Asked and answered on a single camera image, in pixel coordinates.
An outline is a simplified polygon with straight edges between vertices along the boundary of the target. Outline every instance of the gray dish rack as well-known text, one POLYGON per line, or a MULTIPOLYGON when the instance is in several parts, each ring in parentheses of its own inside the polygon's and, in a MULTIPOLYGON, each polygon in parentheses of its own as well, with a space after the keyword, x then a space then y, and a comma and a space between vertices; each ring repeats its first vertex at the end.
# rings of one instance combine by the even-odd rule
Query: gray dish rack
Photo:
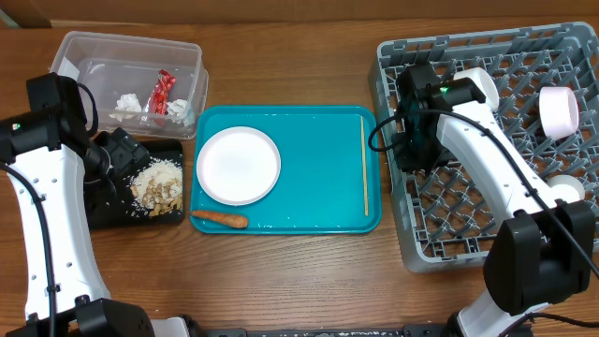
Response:
MULTIPOLYGON (((599 231, 599 41, 588 24, 387 41, 376 56, 369 83, 378 123, 398 107, 395 79, 407 66, 431 63, 442 81, 464 69, 486 69, 501 97, 498 125, 541 178, 570 174, 584 183, 599 231), (559 141, 540 133, 539 90, 551 85, 572 88, 580 109, 579 130, 559 141)), ((402 130, 401 124, 386 125, 385 144, 402 130)), ((406 268, 428 272, 481 265, 497 224, 461 164, 449 163, 426 177, 401 172, 391 151, 387 159, 406 268)), ((594 249, 599 249, 596 237, 594 249)))

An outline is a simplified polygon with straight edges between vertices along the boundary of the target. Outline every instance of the white plate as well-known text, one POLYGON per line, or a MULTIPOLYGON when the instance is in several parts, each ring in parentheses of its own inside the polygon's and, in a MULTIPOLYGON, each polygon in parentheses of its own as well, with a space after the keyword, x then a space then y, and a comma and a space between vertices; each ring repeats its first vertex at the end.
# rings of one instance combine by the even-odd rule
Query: white plate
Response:
POLYGON ((202 146, 196 175, 208 196, 231 206, 266 196, 281 172, 281 156, 272 139, 252 127, 220 131, 202 146))

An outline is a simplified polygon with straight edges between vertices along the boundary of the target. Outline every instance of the teal tray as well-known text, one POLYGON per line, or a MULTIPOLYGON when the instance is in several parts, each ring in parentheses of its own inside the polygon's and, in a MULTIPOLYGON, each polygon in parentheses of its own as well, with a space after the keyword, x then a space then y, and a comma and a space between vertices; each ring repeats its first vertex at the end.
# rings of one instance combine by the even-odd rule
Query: teal tray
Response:
POLYGON ((212 234, 360 234, 375 229, 383 212, 380 169, 378 154, 366 145, 369 215, 365 216, 360 116, 368 138, 376 121, 358 106, 220 106, 204 111, 197 124, 191 210, 244 215, 249 226, 235 229, 191 216, 192 224, 212 234), (233 126, 264 132, 281 155, 276 185, 264 198, 245 206, 227 206, 208 197, 196 175, 202 146, 233 126))

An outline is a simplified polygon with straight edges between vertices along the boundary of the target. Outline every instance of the red wrapper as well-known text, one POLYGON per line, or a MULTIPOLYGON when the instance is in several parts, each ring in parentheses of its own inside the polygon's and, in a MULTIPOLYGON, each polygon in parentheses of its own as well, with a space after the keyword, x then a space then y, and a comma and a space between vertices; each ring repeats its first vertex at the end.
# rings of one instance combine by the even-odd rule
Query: red wrapper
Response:
MULTIPOLYGON (((165 69, 161 69, 158 72, 158 82, 154 86, 152 96, 150 97, 148 109, 150 113, 167 114, 168 92, 172 89, 175 81, 177 81, 175 77, 170 75, 165 69)), ((160 126, 164 126, 165 123, 162 119, 156 119, 155 122, 160 126)))

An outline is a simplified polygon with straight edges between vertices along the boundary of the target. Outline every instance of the orange carrot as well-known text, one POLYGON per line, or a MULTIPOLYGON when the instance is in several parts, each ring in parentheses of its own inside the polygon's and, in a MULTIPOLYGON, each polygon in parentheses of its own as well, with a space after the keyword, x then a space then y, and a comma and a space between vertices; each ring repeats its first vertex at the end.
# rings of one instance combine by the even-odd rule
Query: orange carrot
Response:
POLYGON ((215 223, 226 225, 233 228, 246 228, 249 221, 245 216, 235 214, 225 214, 212 211, 192 211, 191 214, 202 219, 211 220, 215 223))

